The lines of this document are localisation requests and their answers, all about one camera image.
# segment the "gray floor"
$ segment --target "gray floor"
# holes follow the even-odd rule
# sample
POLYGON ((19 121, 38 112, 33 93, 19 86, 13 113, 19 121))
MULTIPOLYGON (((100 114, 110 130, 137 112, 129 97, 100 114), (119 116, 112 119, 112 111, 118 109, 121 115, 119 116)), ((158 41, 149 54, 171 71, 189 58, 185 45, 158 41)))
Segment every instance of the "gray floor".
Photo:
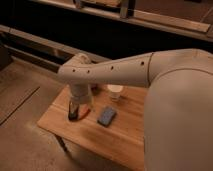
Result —
MULTIPOLYGON (((56 74, 20 60, 1 72, 6 71, 35 81, 40 88, 0 126, 1 171, 128 170, 70 142, 66 144, 72 155, 67 155, 52 134, 37 127, 36 122, 64 87, 56 74)), ((12 84, 16 80, 5 78, 12 84)))

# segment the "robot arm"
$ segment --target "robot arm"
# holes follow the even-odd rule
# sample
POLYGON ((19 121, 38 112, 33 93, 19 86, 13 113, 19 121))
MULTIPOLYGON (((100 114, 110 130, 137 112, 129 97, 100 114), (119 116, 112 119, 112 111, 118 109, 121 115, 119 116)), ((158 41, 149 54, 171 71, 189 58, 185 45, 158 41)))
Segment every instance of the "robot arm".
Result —
POLYGON ((172 50, 133 56, 92 64, 85 54, 77 54, 59 69, 59 76, 71 88, 71 101, 76 104, 90 101, 89 84, 118 84, 149 87, 157 75, 178 61, 211 54, 196 50, 172 50))
POLYGON ((173 50, 100 64, 78 54, 59 75, 70 85, 77 105, 90 100, 90 83, 149 87, 144 106, 145 170, 213 170, 212 54, 173 50))

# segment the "clear cup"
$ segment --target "clear cup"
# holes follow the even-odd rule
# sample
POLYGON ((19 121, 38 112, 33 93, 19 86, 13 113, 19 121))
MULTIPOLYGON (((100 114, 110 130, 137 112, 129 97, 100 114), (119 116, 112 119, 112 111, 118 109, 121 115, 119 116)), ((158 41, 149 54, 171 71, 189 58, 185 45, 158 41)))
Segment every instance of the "clear cup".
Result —
POLYGON ((118 101, 121 96, 123 88, 124 86, 121 85, 108 84, 107 89, 109 91, 109 97, 111 98, 111 100, 118 101))

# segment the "wooden table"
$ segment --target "wooden table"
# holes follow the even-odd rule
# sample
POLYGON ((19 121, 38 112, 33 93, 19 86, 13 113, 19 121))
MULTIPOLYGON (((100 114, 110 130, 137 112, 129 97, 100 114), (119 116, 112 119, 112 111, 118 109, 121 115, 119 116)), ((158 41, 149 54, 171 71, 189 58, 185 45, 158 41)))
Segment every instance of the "wooden table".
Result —
POLYGON ((146 89, 125 87, 121 99, 113 102, 106 86, 94 96, 94 109, 81 121, 68 120, 70 92, 66 86, 38 121, 38 125, 53 133, 64 151, 62 138, 122 164, 132 170, 144 170, 143 107, 146 89), (97 123, 105 106, 114 107, 115 119, 108 128, 97 123))

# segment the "table leg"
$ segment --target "table leg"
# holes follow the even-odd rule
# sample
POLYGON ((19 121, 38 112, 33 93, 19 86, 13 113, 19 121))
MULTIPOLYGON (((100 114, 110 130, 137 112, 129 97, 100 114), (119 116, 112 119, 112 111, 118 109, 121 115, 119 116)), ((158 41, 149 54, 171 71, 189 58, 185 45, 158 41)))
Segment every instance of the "table leg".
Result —
POLYGON ((57 139, 57 141, 58 141, 58 143, 60 144, 61 148, 63 148, 63 150, 64 150, 65 152, 67 152, 68 149, 67 149, 67 147, 66 147, 66 145, 65 145, 65 143, 64 143, 64 141, 63 141, 63 139, 62 139, 60 136, 58 136, 58 135, 55 135, 55 138, 57 139))

